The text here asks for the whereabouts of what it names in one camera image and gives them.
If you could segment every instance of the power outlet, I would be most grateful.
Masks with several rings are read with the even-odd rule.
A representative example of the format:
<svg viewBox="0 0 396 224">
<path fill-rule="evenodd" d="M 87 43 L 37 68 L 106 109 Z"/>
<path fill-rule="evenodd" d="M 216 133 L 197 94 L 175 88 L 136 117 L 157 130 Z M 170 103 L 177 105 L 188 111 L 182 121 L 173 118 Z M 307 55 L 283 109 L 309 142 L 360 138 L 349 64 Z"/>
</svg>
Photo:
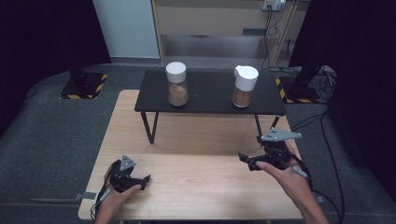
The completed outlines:
<svg viewBox="0 0 396 224">
<path fill-rule="evenodd" d="M 263 11 L 281 11 L 285 6 L 286 0 L 264 0 L 262 4 Z"/>
</svg>

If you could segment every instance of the black fabric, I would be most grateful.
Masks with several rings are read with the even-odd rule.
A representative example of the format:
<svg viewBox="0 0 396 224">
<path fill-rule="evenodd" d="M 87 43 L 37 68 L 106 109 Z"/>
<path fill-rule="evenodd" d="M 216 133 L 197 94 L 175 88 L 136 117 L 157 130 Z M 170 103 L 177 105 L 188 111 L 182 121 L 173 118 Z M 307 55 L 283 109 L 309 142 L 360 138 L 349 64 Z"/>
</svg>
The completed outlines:
<svg viewBox="0 0 396 224">
<path fill-rule="evenodd" d="M 50 13 L 40 11 L 43 8 Z M 54 44 L 59 40 L 53 39 L 52 22 L 58 24 L 70 57 L 80 66 L 110 63 L 92 0 L 2 1 L 0 136 L 37 81 L 68 70 L 64 55 L 69 54 Z"/>
<path fill-rule="evenodd" d="M 305 66 L 316 54 L 319 66 L 336 72 L 333 121 L 354 162 L 370 168 L 396 201 L 394 8 L 392 1 L 311 1 L 290 66 Z"/>
</svg>

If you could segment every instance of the black table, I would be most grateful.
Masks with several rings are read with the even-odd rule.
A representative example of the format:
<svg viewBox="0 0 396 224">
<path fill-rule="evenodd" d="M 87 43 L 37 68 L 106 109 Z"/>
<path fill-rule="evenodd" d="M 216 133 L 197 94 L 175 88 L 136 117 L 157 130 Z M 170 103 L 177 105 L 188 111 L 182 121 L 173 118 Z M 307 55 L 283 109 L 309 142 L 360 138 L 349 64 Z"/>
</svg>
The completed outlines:
<svg viewBox="0 0 396 224">
<path fill-rule="evenodd" d="M 258 115 L 275 115 L 276 120 L 273 124 L 275 126 L 279 116 L 286 114 L 275 78 L 270 75 L 259 73 L 251 103 L 245 108 L 236 107 L 232 102 L 235 86 L 232 72 L 187 70 L 187 86 L 189 101 L 181 107 L 173 106 L 168 102 L 168 81 L 165 71 L 148 70 L 145 73 L 134 111 L 141 113 L 151 144 L 154 143 L 160 112 L 254 115 L 259 135 L 262 135 L 262 131 Z M 146 112 L 155 112 L 152 133 L 149 130 Z"/>
</svg>

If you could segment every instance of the wooden table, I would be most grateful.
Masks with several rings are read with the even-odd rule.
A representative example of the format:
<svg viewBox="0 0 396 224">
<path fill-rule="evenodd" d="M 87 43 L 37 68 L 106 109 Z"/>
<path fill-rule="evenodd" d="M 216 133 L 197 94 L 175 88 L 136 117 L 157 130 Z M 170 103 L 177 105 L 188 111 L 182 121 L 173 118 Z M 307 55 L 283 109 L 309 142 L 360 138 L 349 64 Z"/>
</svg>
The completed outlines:
<svg viewBox="0 0 396 224">
<path fill-rule="evenodd" d="M 122 154 L 137 163 L 132 177 L 151 175 L 146 189 L 122 207 L 117 219 L 302 218 L 271 176 L 250 172 L 237 156 L 263 154 L 254 116 L 161 113 L 156 141 L 150 144 L 134 111 L 138 93 L 120 93 L 86 189 L 97 193 L 108 166 Z M 260 121 L 264 131 L 274 116 L 260 116 Z M 285 116 L 276 127 L 290 129 Z M 293 140 L 290 144 L 296 148 Z M 91 219 L 94 202 L 84 199 L 78 216 Z"/>
</svg>

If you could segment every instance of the human arm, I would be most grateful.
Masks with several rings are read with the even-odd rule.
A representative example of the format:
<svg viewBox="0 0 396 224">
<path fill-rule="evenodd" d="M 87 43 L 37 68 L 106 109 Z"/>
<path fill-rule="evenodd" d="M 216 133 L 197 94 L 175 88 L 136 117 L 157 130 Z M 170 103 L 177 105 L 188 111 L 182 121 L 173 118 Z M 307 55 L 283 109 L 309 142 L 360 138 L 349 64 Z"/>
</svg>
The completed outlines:
<svg viewBox="0 0 396 224">
<path fill-rule="evenodd" d="M 111 223 L 113 218 L 119 213 L 122 205 L 141 188 L 141 185 L 135 185 L 123 193 L 118 193 L 114 189 L 111 189 L 110 193 L 100 204 L 98 214 L 96 214 L 95 224 Z"/>
<path fill-rule="evenodd" d="M 294 149 L 288 143 L 286 145 L 290 152 L 294 153 Z M 300 210 L 305 223 L 329 223 L 311 192 L 308 182 L 291 167 L 286 170 L 279 170 L 264 161 L 257 161 L 256 165 L 276 179 L 282 189 L 285 190 L 286 194 Z M 298 162 L 291 160 L 290 165 L 298 165 Z"/>
</svg>

